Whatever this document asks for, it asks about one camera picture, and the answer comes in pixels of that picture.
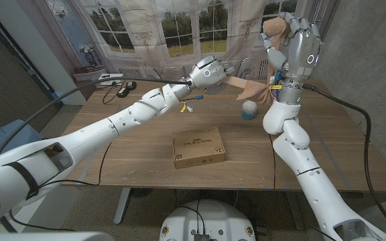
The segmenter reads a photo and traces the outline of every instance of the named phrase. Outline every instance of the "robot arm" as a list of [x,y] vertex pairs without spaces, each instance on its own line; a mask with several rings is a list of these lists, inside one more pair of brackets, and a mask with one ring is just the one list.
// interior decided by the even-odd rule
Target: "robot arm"
[[282,53],[263,38],[269,62],[283,72],[278,83],[282,85],[281,92],[263,118],[263,128],[272,135],[281,133],[273,148],[295,173],[321,231],[335,240],[383,240],[386,234],[360,217],[341,198],[309,149],[307,132],[299,125],[301,81],[310,77],[318,59],[321,45],[318,30],[304,18],[297,19],[290,13],[279,16],[290,24],[292,39],[284,62],[285,56],[281,57]]
[[[131,129],[163,115],[194,88],[206,88],[226,77],[226,69],[214,56],[200,60],[186,78],[191,86],[167,84],[150,90],[125,110],[62,137],[29,143],[0,155],[0,217],[14,206],[24,206],[52,191],[76,166],[97,149]],[[103,74],[101,79],[121,74]]]

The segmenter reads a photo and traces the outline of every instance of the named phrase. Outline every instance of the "small white ball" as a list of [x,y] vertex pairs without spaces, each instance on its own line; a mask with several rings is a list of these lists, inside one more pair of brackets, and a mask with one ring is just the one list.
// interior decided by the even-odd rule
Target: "small white ball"
[[247,100],[242,104],[242,111],[247,114],[254,114],[257,111],[257,103]]

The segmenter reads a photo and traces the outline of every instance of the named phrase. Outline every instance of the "small box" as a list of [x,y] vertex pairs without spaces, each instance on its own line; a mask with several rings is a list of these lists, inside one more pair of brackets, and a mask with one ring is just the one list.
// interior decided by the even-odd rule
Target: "small box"
[[224,161],[226,151],[218,128],[174,133],[176,169]]

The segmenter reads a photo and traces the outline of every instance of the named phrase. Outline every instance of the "metal table leg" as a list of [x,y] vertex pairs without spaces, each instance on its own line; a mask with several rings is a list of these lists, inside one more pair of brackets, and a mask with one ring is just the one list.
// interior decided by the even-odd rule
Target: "metal table leg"
[[128,200],[130,191],[131,191],[130,187],[124,187],[121,190],[119,204],[117,205],[117,209],[115,211],[115,217],[114,217],[114,223],[117,225],[121,224],[121,222],[123,221],[123,216],[126,211],[127,200]]
[[300,206],[296,193],[292,191],[286,191],[285,197],[287,198],[288,206],[292,211],[294,226],[297,230],[304,230],[305,225],[303,223],[302,215],[300,213]]

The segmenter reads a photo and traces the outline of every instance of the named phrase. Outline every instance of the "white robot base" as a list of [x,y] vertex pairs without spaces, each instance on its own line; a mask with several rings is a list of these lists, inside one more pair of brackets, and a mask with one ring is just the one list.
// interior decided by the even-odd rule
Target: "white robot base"
[[[224,202],[204,199],[177,208],[163,222],[160,241],[240,240],[255,241],[253,226],[239,210]],[[196,210],[203,217],[204,224]]]

